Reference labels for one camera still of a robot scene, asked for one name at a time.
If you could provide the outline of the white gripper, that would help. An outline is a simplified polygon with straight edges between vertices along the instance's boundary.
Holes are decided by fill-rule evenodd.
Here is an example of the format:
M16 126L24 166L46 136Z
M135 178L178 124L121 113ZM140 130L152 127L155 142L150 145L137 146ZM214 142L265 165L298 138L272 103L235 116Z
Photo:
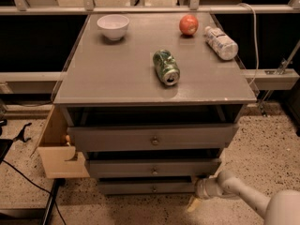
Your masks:
M220 198L222 195L222 188L218 185L216 178L199 179L195 184L195 195L189 199L187 211L193 212L200 206L201 200L208 200L215 197Z

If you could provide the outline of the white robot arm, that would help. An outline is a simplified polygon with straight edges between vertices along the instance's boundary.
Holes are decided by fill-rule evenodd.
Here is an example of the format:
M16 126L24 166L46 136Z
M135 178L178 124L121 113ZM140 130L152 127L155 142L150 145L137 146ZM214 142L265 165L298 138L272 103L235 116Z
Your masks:
M300 225L300 192L296 190L281 190L267 197L225 170L217 177L195 181L187 210L192 212L201 200L213 198L241 199L263 219L263 225Z

